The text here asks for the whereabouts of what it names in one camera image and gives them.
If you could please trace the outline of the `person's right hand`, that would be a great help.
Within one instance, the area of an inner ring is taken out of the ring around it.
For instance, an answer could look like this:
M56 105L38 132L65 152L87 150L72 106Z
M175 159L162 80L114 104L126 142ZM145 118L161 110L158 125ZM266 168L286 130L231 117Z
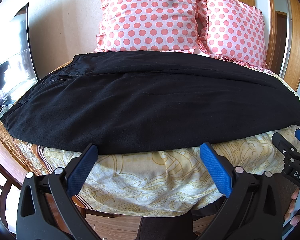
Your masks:
M300 221L300 215L296 215L294 217L292 217L292 213L295 209L295 203L296 203L296 199L299 195L299 188L297 188L293 194L291 195L291 199L292 201L290 202L290 205L289 205L289 208L284 216L284 220L287 221L289 220L290 221L290 224L292 226L296 226L298 224L298 222Z

